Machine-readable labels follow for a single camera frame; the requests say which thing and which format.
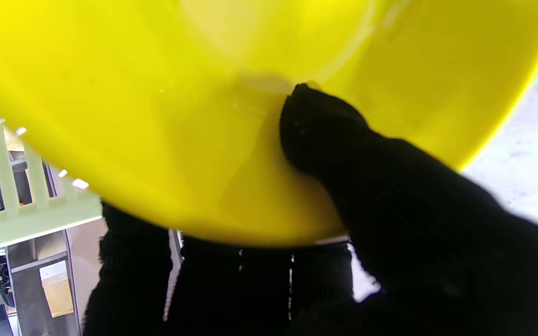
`black glove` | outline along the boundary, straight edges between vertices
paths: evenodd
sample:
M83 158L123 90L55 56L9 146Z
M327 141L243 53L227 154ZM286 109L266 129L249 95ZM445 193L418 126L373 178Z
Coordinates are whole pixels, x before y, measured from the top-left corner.
M286 99L280 138L292 165L323 183L382 286L294 334L538 335L538 226L307 85Z

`yellow bowl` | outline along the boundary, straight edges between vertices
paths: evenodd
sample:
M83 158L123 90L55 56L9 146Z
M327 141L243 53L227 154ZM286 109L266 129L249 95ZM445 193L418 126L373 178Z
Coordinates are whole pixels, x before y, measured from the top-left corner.
M344 232L282 157L295 83L460 169L537 67L538 0L0 0L6 125L120 208L243 245Z

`white floor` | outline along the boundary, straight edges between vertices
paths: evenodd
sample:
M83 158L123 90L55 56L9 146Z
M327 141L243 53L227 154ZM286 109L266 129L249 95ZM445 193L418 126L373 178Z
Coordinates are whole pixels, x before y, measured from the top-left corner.
M538 223L538 80L516 111L464 175L486 187L508 209ZM357 300L376 291L357 261L353 261Z

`cardboard box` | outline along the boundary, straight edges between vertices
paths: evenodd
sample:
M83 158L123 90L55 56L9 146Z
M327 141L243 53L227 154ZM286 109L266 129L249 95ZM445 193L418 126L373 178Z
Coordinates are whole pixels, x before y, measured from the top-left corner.
M45 290L51 317L73 313L74 305L66 261L63 260L56 264L45 266L39 272L41 273L41 283Z

